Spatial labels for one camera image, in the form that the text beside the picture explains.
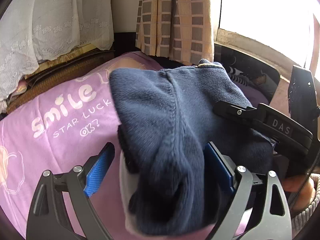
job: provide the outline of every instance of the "window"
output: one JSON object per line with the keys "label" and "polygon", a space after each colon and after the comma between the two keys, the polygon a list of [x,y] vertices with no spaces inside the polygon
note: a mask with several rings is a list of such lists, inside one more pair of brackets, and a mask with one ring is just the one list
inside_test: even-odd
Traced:
{"label": "window", "polygon": [[222,0],[220,28],[257,40],[308,68],[313,49],[313,11],[319,5],[312,2]]}

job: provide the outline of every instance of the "checkered curtain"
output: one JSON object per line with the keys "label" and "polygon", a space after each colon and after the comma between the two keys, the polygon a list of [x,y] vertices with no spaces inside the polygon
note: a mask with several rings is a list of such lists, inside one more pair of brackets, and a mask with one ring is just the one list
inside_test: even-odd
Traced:
{"label": "checkered curtain", "polygon": [[185,65],[213,60],[210,0],[140,0],[136,47]]}

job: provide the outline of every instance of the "bolt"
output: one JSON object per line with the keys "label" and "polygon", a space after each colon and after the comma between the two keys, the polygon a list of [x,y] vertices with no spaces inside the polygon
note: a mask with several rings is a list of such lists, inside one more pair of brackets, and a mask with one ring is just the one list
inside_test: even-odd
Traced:
{"label": "bolt", "polygon": [[277,174],[274,171],[269,171],[268,173],[270,177],[274,178],[275,176],[277,176]]}
{"label": "bolt", "polygon": [[50,175],[50,171],[44,171],[44,172],[42,173],[42,175],[43,175],[44,177],[48,177],[48,176]]}
{"label": "bolt", "polygon": [[237,170],[239,171],[239,172],[245,172],[247,169],[244,167],[244,166],[238,166],[237,167]]}
{"label": "bolt", "polygon": [[80,171],[82,171],[82,167],[81,167],[81,166],[75,166],[75,167],[73,168],[73,171],[74,171],[74,172],[80,172]]}

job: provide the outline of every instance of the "blue grip pad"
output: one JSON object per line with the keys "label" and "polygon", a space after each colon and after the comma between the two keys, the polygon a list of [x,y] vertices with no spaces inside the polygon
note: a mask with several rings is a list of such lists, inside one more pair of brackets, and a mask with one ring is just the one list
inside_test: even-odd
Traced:
{"label": "blue grip pad", "polygon": [[108,161],[108,151],[105,151],[87,175],[87,182],[84,188],[84,193],[87,197],[91,197],[93,193],[98,191],[110,165],[111,163]]}
{"label": "blue grip pad", "polygon": [[232,195],[235,192],[233,177],[210,143],[207,143],[204,147],[204,160],[211,171],[211,175],[217,179],[221,190]]}

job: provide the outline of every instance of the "lace curtain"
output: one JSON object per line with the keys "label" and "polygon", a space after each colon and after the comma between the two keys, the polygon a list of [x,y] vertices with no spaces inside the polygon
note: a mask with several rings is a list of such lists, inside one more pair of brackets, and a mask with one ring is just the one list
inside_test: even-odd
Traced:
{"label": "lace curtain", "polygon": [[111,48],[110,0],[13,0],[0,20],[0,100],[38,61],[89,43]]}

